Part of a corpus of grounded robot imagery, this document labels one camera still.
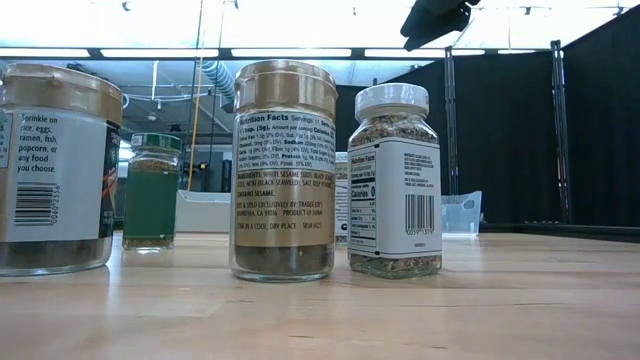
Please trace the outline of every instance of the green cap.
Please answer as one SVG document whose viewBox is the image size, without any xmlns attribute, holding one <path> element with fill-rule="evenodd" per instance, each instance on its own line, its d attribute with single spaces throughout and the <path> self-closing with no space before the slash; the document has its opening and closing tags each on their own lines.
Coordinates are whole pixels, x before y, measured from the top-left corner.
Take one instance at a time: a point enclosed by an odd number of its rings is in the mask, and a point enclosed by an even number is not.
<svg viewBox="0 0 640 360">
<path fill-rule="evenodd" d="M 136 149 L 143 148 L 156 148 L 162 150 L 175 150 L 180 152 L 182 150 L 182 141 L 175 136 L 154 134 L 154 133 L 140 133 L 133 134 L 131 137 L 131 147 Z"/>
</svg>

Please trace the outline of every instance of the gold lid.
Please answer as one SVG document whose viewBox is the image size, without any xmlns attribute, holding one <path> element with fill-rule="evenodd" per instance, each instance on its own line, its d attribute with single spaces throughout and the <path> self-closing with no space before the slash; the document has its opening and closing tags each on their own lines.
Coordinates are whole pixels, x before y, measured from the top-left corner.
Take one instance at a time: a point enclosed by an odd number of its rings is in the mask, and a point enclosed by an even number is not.
<svg viewBox="0 0 640 360">
<path fill-rule="evenodd" d="M 325 70 L 300 61 L 267 60 L 247 65 L 236 76 L 235 110 L 293 107 L 335 119 L 336 82 Z"/>
<path fill-rule="evenodd" d="M 43 106 L 78 111 L 122 124 L 122 92 L 79 71 L 39 64 L 2 70 L 0 106 Z"/>
</svg>

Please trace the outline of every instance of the white plastic lid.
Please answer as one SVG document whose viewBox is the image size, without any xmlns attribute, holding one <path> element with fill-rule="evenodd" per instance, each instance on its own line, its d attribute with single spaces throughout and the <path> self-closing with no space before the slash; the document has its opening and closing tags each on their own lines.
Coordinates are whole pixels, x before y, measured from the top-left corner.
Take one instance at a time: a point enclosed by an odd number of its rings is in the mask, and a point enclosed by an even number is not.
<svg viewBox="0 0 640 360">
<path fill-rule="evenodd" d="M 366 88 L 356 95 L 356 119 L 360 114 L 376 106 L 412 105 L 429 113 L 429 92 L 418 85 L 391 83 Z"/>
</svg>

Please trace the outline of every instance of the seasoning blend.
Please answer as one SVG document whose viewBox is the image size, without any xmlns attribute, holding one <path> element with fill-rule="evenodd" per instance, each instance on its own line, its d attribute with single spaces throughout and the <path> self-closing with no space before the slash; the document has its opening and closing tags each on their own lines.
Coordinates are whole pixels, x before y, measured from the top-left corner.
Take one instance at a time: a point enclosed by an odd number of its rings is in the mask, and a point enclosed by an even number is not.
<svg viewBox="0 0 640 360">
<path fill-rule="evenodd" d="M 356 96 L 349 139 L 349 264 L 400 279 L 442 267 L 440 147 L 427 90 L 373 86 Z"/>
<path fill-rule="evenodd" d="M 336 244 L 347 244 L 349 226 L 349 165 L 346 152 L 336 153 Z"/>
<path fill-rule="evenodd" d="M 175 237 L 178 156 L 182 141 L 162 134 L 131 137 L 122 246 L 171 249 Z"/>
<path fill-rule="evenodd" d="M 333 268 L 335 81 L 303 62 L 245 66 L 236 78 L 230 266 L 258 281 Z"/>
<path fill-rule="evenodd" d="M 122 94 L 81 72 L 2 70 L 0 275 L 104 265 L 111 255 Z"/>
</svg>

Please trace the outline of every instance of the wooden tabletop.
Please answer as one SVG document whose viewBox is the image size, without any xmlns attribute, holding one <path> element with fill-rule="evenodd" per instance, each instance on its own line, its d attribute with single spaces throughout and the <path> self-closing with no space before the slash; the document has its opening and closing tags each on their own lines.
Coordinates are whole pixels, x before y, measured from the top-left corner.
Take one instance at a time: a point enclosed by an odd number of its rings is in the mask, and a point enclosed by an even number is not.
<svg viewBox="0 0 640 360">
<path fill-rule="evenodd" d="M 640 359 L 640 245 L 447 240 L 437 276 L 235 279 L 226 235 L 0 278 L 0 359 Z"/>
</svg>

